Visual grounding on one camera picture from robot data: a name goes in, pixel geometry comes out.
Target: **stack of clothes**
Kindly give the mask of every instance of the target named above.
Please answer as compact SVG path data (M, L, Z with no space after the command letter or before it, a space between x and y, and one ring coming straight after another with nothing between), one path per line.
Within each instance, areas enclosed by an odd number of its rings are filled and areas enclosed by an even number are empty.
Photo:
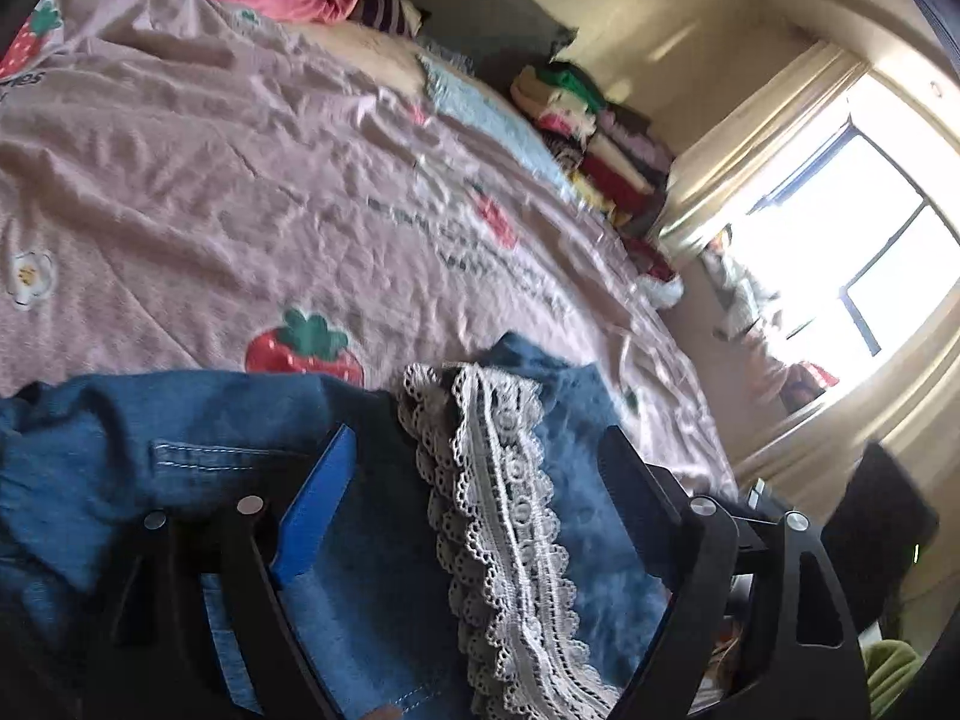
M510 94L584 202L616 228L654 307L675 305L683 282L646 240L666 203L674 159L650 134L650 119L609 103L593 79L569 62L526 66Z

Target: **stitching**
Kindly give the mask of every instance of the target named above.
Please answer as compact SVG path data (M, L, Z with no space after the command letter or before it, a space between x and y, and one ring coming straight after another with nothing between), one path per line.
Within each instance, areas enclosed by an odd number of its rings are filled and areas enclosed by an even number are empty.
M419 688L414 688L409 693L404 693L400 698L397 699L397 702L403 701L407 696L412 696L414 693L419 693L421 690L426 688L426 685L421 685Z
M419 707L419 705L422 704L424 701L429 701L429 700L432 699L432 698L436 698L437 696L440 695L440 693L441 693L440 690L436 690L436 691L434 691L433 693L429 693L428 695L426 695L426 696L424 696L423 698L421 698L418 702L416 702L416 704L411 704L411 706L406 707L406 709L403 711L403 714L406 714L407 712L411 712L411 710L416 709L416 708Z
M155 443L154 449L169 449L175 452L208 452L210 454L240 454L240 455L267 455L294 458L306 458L299 452L288 452L284 449L245 449L241 446L193 446L185 443Z
M158 466L173 466L175 469L194 469L198 471L257 471L254 466L191 466L186 463L173 463L169 460L158 460Z

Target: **flower print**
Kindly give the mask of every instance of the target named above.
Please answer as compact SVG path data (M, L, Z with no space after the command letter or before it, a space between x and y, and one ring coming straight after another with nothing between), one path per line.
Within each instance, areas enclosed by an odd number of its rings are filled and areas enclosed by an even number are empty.
M23 251L13 257L7 292L19 311L29 311L53 291L55 280L56 267L49 252Z

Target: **lace trim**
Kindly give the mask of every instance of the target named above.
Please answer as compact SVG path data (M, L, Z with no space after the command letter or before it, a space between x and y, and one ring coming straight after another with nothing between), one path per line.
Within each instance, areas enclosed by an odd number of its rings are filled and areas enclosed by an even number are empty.
M488 720L603 720L619 691L590 666L574 635L576 587L555 543L553 484L534 428L536 382L480 365L410 365L400 423L416 439L431 485L427 518L453 576L472 709Z

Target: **black metal frame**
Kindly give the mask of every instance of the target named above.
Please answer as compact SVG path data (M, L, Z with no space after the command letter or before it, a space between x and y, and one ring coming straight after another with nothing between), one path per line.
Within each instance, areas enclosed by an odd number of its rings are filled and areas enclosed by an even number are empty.
M870 329L870 325L867 324L867 320L864 319L863 314L861 314L860 309L856 306L856 303L853 302L853 299L850 297L850 288L859 281L864 274L867 274L867 271L870 271L870 268L875 266L880 258L890 250L890 248L902 237L906 232L907 228L916 221L920 213L923 212L925 208L933 209L933 212L937 217L944 223L944 226L949 230L950 234L953 237L953 240L960 247L960 234L953 228L953 225L947 220L947 217L944 216L943 212L939 209L937 204L930 199L930 196L923 190L923 188L918 184L903 167L901 164L896 161L890 154L888 154L873 138L867 135L862 129L856 126L853 123L853 119L848 118L844 123L843 127L837 130L830 138L823 143L820 148L817 149L810 155L808 160L803 162L803 165L800 165L797 170L791 173L784 181L781 181L774 190L771 190L765 196L757 201L757 203L750 209L749 214L757 213L762 211L765 208L771 206L781 206L784 205L797 191L800 191L800 188L805 185L813 176L817 175L820 170L822 170L837 154L841 149L846 146L848 143L851 143L854 138L863 138L881 157L883 157L888 163L890 163L901 176L904 177L906 182L910 187L920 196L920 204L914 209L913 213L910 214L910 217L890 236L889 239L885 242L880 250L867 261L867 264L863 266L859 271L856 271L856 274L853 274L853 278L848 280L844 284L839 292L838 298L843 304L844 308L847 309L847 313L850 315L853 324L856 326L857 331L860 333L861 338L863 338L864 343L867 344L867 348L870 350L870 356L875 357L877 354L880 354L882 351L880 347L880 342L877 341L877 337L874 335L874 332ZM787 333L787 338L793 338L800 330L805 329L810 326L810 323L813 323L816 317L813 319L808 319L803 324L800 324L798 327L793 328Z

